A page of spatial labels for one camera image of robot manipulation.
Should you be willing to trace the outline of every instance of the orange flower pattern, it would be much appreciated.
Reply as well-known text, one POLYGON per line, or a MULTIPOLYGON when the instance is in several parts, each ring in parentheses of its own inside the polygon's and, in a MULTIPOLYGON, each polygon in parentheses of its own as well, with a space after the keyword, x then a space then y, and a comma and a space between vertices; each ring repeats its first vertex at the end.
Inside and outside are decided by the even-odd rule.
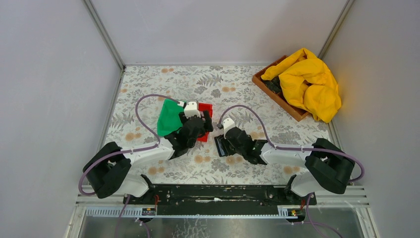
MULTIPOLYGON (((197 99, 213 104, 213 126, 222 112, 244 104, 262 117, 274 143, 311 144, 316 138, 329 138, 323 122, 307 117, 296 123, 279 105, 251 81, 263 66, 128 66, 112 114, 105 142, 138 148, 157 140, 137 120, 135 104, 151 93, 171 95, 174 99, 197 99)), ((164 98, 148 98, 139 105, 139 115, 156 130, 164 98)), ((226 114, 253 139, 264 139, 260 123, 247 110, 235 108, 226 114)), ((252 165, 240 155, 220 158, 214 136, 206 143, 197 142, 185 155, 173 160, 150 162, 130 173, 147 175, 154 183, 211 184, 286 184, 293 174, 307 170, 285 164, 252 165)))

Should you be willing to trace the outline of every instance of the gray leaf pattern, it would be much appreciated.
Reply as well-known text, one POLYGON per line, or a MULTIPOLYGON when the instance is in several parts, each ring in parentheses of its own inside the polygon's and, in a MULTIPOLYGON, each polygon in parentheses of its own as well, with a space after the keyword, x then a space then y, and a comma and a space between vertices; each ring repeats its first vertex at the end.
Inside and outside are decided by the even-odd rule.
MULTIPOLYGON (((306 170, 284 164, 252 165, 242 156, 219 158, 214 137, 221 134, 215 127, 228 107, 243 104, 254 109, 262 118, 268 135, 275 143, 308 144, 316 138, 328 137, 327 125, 307 117, 296 122, 262 92, 252 81, 252 75, 263 66, 128 66, 106 142, 119 146, 139 147, 156 141, 137 121, 134 107, 137 100, 157 93, 178 100, 196 99, 213 104, 212 124, 215 131, 207 142, 197 142, 187 154, 170 160, 156 161, 137 168, 136 176, 145 174, 153 183, 188 184, 285 184, 291 175, 306 170)), ((156 130, 163 98, 147 98, 139 104, 142 120, 156 130)), ((239 128, 253 139, 264 139, 260 123, 244 108, 234 108, 231 117, 239 128)))

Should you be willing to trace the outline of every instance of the cable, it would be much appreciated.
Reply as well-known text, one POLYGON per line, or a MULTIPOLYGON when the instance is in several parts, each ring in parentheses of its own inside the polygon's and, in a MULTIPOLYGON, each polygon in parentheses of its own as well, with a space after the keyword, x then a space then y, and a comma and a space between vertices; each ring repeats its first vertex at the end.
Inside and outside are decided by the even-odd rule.
POLYGON ((146 232, 147 232, 147 238, 150 238, 150 229, 149 229, 149 227, 143 221, 140 221, 140 224, 142 224, 142 225, 145 226, 146 232))
MULTIPOLYGON (((105 156, 103 156, 102 158, 100 158, 100 159, 98 159, 98 160, 96 160, 95 162, 93 162, 84 172, 83 172, 83 174, 82 174, 82 176, 80 177, 80 179, 79 179, 79 192, 82 194, 82 195, 85 195, 85 196, 91 196, 91 195, 94 195, 95 194, 95 192, 85 192, 85 191, 83 191, 83 187, 82 187, 82 184, 83 184, 83 180, 86 178, 86 175, 96 166, 96 165, 98 165, 99 163, 101 163, 102 161, 104 161, 104 160, 107 160, 108 158, 110 158, 110 157, 112 157, 112 156, 116 156, 116 155, 120 155, 120 154, 126 154, 126 153, 133 153, 133 152, 140 152, 140 151, 145 151, 145 150, 151 150, 151 149, 154 149, 154 148, 156 148, 156 147, 158 147, 159 146, 159 144, 160 144, 160 137, 158 136, 158 134, 156 133, 156 132, 154 132, 152 129, 150 129, 150 127, 148 127, 143 121, 142 121, 142 119, 140 118, 140 116, 139 116, 139 104, 140 104, 140 102, 143 100, 143 99, 145 99, 145 98, 148 98, 148 97, 162 97, 162 98, 166 98, 166 99, 169 99, 169 100, 172 100, 172 101, 174 101, 174 102, 176 102, 177 104, 179 103, 177 100, 175 100, 175 99, 172 99, 172 98, 170 98, 170 97, 168 97, 168 96, 165 96, 165 95, 160 95, 160 94, 148 94, 148 95, 145 95, 145 96, 143 96, 143 97, 141 97, 138 101, 137 101, 137 103, 136 103, 136 108, 135 108, 135 112, 136 112, 136 117, 137 117, 137 119, 139 120, 139 122, 140 122, 140 124, 141 125, 143 125, 148 131, 150 131, 155 137, 156 137, 156 139, 157 139, 157 143, 155 144, 155 145, 152 145, 152 146, 149 146, 149 147, 144 147, 144 148, 137 148, 137 149, 134 149, 134 150, 122 150, 122 151, 117 151, 117 152, 113 152, 113 153, 110 153, 110 154, 108 154, 108 155, 105 155, 105 156)), ((118 221, 117 221, 117 225, 116 225, 116 227, 115 227, 115 237, 117 238, 117 233, 118 233, 118 225, 119 225, 119 222, 120 222, 120 220, 121 220, 121 216, 122 216, 122 213, 124 212, 124 210, 125 210, 125 207, 127 206, 127 204, 128 204, 128 201, 130 200, 130 195, 128 195, 127 196, 127 200, 125 201, 125 204, 124 204, 124 206, 122 207, 122 210, 121 210, 121 213, 119 214, 119 216, 118 216, 118 221)), ((145 223, 143 223, 144 225, 145 225, 145 227, 146 227, 146 230, 147 230, 147 236, 150 238, 150 231, 149 231, 149 228, 146 226, 146 224, 145 223)))
POLYGON ((333 228, 332 226, 329 226, 329 225, 327 225, 327 224, 324 224, 324 223, 319 223, 319 222, 313 222, 313 224, 311 224, 311 223, 305 223, 305 222, 294 222, 293 223, 293 225, 295 226, 295 225, 316 225, 316 226, 319 226, 319 227, 324 227, 324 228, 327 228, 327 229, 330 229, 330 230, 332 230, 333 232, 335 232, 338 236, 340 236, 340 238, 344 238, 343 237, 343 235, 342 234, 340 234, 335 228, 333 228))
POLYGON ((237 108, 237 107, 242 107, 242 108, 246 108, 246 109, 248 109, 251 113, 253 113, 254 115, 255 115, 255 117, 258 119, 258 121, 260 121, 260 124, 261 124, 261 126, 262 126, 262 128, 263 128, 263 130, 264 130, 264 134, 265 134, 265 137, 267 138, 267 142, 272 146, 272 147, 274 147, 274 148, 276 148, 276 149, 279 149, 279 150, 293 150, 293 151, 301 151, 301 150, 303 150, 303 151, 319 151, 319 152, 326 152, 326 153, 331 153, 331 154, 336 154, 336 155, 339 155, 339 156, 343 156, 343 157, 346 157, 346 158, 348 158, 348 159, 350 159, 350 160, 352 160, 352 161, 354 161, 357 165, 359 165, 359 167, 360 167, 360 175, 357 177, 357 178, 354 178, 354 179, 350 179, 349 180, 349 182, 355 182, 355 181, 358 181, 358 180, 360 180, 361 178, 363 178, 363 176, 365 175, 365 168, 363 167, 363 165, 362 165, 362 163, 358 160, 358 159, 356 159, 355 157, 353 157, 353 156, 351 156, 351 155, 348 155, 348 154, 346 154, 346 153, 342 153, 342 152, 339 152, 339 151, 335 151, 335 150, 328 150, 328 149, 319 149, 319 148, 296 148, 296 147, 281 147, 281 146, 276 146, 276 145, 274 145, 274 143, 270 140, 270 138, 268 137, 268 134, 267 134, 267 130, 265 129, 265 125, 264 125, 264 123, 263 123, 263 120, 261 120, 261 118, 257 115, 257 113, 254 111, 254 110, 252 110, 251 108, 249 108, 249 107, 247 107, 247 106, 245 106, 245 105, 234 105, 234 106, 232 106, 232 107, 230 107, 230 108, 228 108, 228 109, 226 109, 223 113, 222 113, 222 115, 220 116, 220 120, 219 120, 219 124, 220 123, 222 123, 222 119, 223 119, 223 116, 229 111, 229 110, 231 110, 232 108, 237 108))
POLYGON ((135 220, 134 222, 137 222, 137 221, 139 221, 139 222, 140 222, 140 226, 145 226, 145 228, 146 228, 146 232, 147 232, 147 238, 150 238, 150 229, 149 229, 149 227, 146 225, 146 223, 145 223, 145 222, 143 222, 142 220, 140 220, 140 218, 136 218, 136 220, 135 220))
POLYGON ((160 94, 148 94, 148 95, 145 95, 145 96, 143 96, 143 97, 141 97, 138 101, 137 101, 137 103, 136 103, 136 117, 137 117, 137 119, 139 120, 139 122, 140 122, 140 124, 141 125, 143 125, 148 131, 150 131, 155 137, 156 137, 156 139, 157 139, 157 143, 155 144, 155 145, 152 145, 152 146, 149 146, 149 147, 144 147, 144 148, 137 148, 137 149, 134 149, 133 151, 131 151, 131 150, 122 150, 122 151, 117 151, 117 152, 113 152, 113 153, 110 153, 110 154, 108 154, 108 155, 105 155, 105 156, 103 156, 102 158, 100 158, 100 159, 98 159, 98 160, 96 160, 95 162, 93 162, 84 172, 83 172, 83 174, 82 174, 82 176, 80 177, 80 179, 79 179, 79 192, 82 194, 82 195, 85 195, 85 196, 91 196, 91 195, 94 195, 95 194, 95 192, 85 192, 85 191, 83 191, 83 188, 82 188, 82 185, 83 185, 83 180, 86 178, 86 175, 96 166, 96 165, 98 165, 99 163, 101 163, 102 161, 104 161, 104 160, 107 160, 108 158, 110 158, 110 157, 112 157, 112 156, 116 156, 116 155, 120 155, 120 154, 126 154, 126 153, 133 153, 133 152, 140 152, 140 151, 145 151, 145 150, 150 150, 150 149, 153 149, 153 148, 156 148, 156 147, 158 147, 159 146, 159 144, 160 144, 160 137, 158 136, 158 134, 156 134, 156 132, 154 132, 152 129, 150 129, 150 127, 148 127, 142 120, 141 120, 141 118, 140 118, 140 116, 139 116, 139 112, 138 112, 138 109, 139 109, 139 104, 140 104, 140 102, 143 100, 143 99, 145 99, 145 98, 148 98, 148 97, 162 97, 162 98, 166 98, 166 99, 169 99, 169 100, 172 100, 172 101, 174 101, 174 102, 176 102, 176 103, 178 103, 178 101, 177 100, 175 100, 175 99, 172 99, 172 98, 170 98, 170 97, 168 97, 168 96, 165 96, 165 95, 160 95, 160 94))
POLYGON ((312 221, 312 219, 311 219, 311 216, 309 215, 309 201, 310 201, 310 199, 311 199, 311 196, 312 196, 312 194, 313 194, 313 192, 311 192, 310 194, 308 194, 308 199, 307 199, 307 201, 306 201, 306 215, 307 215, 307 217, 308 217, 308 219, 309 219, 309 223, 311 223, 312 224, 312 226, 314 227, 314 229, 322 236, 322 237, 324 237, 324 238, 328 238, 326 235, 324 235, 323 233, 321 233, 321 231, 316 227, 316 225, 317 226, 321 226, 321 227, 326 227, 326 228, 328 228, 328 229, 330 229, 330 230, 332 230, 332 231, 334 231, 335 233, 337 233, 337 235, 338 236, 340 236, 341 238, 344 238, 343 237, 343 235, 341 235, 337 230, 335 230, 333 227, 331 227, 331 226, 329 226, 329 225, 327 225, 327 224, 324 224, 324 223, 318 223, 318 222, 313 222, 312 221))
POLYGON ((117 220, 117 225, 115 226, 115 233, 114 233, 115 238, 118 238, 119 222, 121 221, 121 216, 122 216, 122 213, 125 210, 125 207, 127 207, 128 201, 130 201, 130 195, 127 195, 127 200, 125 200, 124 206, 122 207, 121 212, 119 213, 118 220, 117 220))
MULTIPOLYGON (((351 155, 348 155, 348 154, 346 154, 346 153, 342 153, 342 152, 339 152, 339 151, 334 151, 334 150, 328 150, 328 149, 320 149, 320 148, 296 148, 296 147, 281 147, 281 146, 276 146, 276 145, 274 145, 274 143, 270 140, 270 138, 268 137, 268 134, 267 134, 267 130, 266 130, 266 128, 265 128, 265 125, 264 125, 264 123, 263 123, 263 120, 261 120, 261 118, 258 116, 258 114, 254 111, 254 110, 252 110, 251 108, 249 108, 249 107, 247 107, 247 106, 245 106, 245 105, 234 105, 234 106, 232 106, 232 107, 229 107, 228 109, 226 109, 223 113, 222 113, 222 115, 220 116, 220 119, 219 119, 219 124, 220 123, 222 123, 222 120, 223 120, 223 116, 229 111, 229 110, 231 110, 232 108, 237 108, 237 107, 241 107, 241 108, 246 108, 246 109, 248 109, 251 113, 253 113, 254 115, 255 115, 255 117, 258 119, 258 121, 260 122, 260 124, 261 124, 261 126, 262 126, 262 128, 263 128, 263 130, 264 130, 264 135, 265 135, 265 137, 266 137, 266 139, 267 139, 267 142, 272 146, 272 147, 274 147, 274 148, 276 148, 276 149, 279 149, 279 150, 292 150, 292 151, 319 151, 319 152, 326 152, 326 153, 331 153, 331 154, 336 154, 336 155, 340 155, 340 156, 343 156, 343 157, 346 157, 346 158, 348 158, 348 159, 350 159, 350 160, 352 160, 352 161, 354 161, 356 164, 358 164, 359 165, 359 167, 360 167, 360 170, 361 170, 361 172, 360 172, 360 175, 357 177, 357 178, 354 178, 354 179, 350 179, 349 180, 349 182, 355 182, 355 181, 358 181, 358 180, 360 180, 361 178, 363 178, 363 176, 365 175, 365 168, 363 167, 363 165, 362 165, 362 163, 358 160, 358 159, 356 159, 355 157, 353 157, 353 156, 351 156, 351 155)), ((328 229, 330 229, 330 230, 332 230, 332 231, 334 231, 336 234, 338 234, 341 238, 343 238, 343 236, 338 232, 338 231, 336 231, 333 227, 331 227, 331 226, 329 226, 329 225, 327 225, 327 224, 324 224, 324 223, 318 223, 318 222, 313 222, 312 221, 312 219, 311 219, 311 216, 309 215, 309 200, 311 199, 311 195, 313 194, 313 192, 312 193, 310 193, 308 196, 308 199, 307 199, 307 204, 306 204, 306 214, 307 214, 307 216, 308 216, 308 218, 309 218, 309 222, 310 222, 310 224, 312 224, 312 226, 314 227, 314 229, 322 236, 322 237, 324 237, 324 238, 328 238, 326 235, 324 235, 323 233, 321 233, 321 231, 319 231, 319 229, 316 227, 316 225, 317 226, 322 226, 322 227, 325 227, 325 228, 328 228, 328 229)))

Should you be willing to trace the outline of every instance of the white wall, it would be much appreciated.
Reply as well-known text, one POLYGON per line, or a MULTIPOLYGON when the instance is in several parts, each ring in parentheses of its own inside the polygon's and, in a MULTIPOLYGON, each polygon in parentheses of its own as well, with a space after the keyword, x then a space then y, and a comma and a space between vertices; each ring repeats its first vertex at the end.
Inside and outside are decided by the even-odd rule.
POLYGON ((62 237, 119 69, 81 0, 2 0, 0 32, 0 237, 62 237))
POLYGON ((93 0, 126 64, 271 63, 318 54, 346 0, 93 0))
POLYGON ((333 121, 366 167, 381 237, 418 237, 420 2, 356 1, 325 62, 343 100, 333 121))

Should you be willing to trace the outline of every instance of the glass panel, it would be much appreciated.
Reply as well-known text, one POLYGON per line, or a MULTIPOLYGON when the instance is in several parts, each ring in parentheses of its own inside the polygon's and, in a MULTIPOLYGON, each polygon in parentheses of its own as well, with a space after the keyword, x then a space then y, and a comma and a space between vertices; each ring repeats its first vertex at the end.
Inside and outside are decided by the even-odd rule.
MULTIPOLYGON (((313 221, 326 223, 345 238, 363 238, 362 229, 355 211, 351 208, 312 208, 313 221)), ((113 238, 117 218, 85 217, 81 238, 113 238)), ((155 218, 147 223, 152 237, 156 238, 261 238, 293 237, 320 238, 309 222, 291 225, 284 219, 181 219, 155 218)), ((331 238, 334 232, 319 228, 331 238)), ((147 237, 144 226, 139 226, 133 218, 122 218, 119 238, 147 237)))

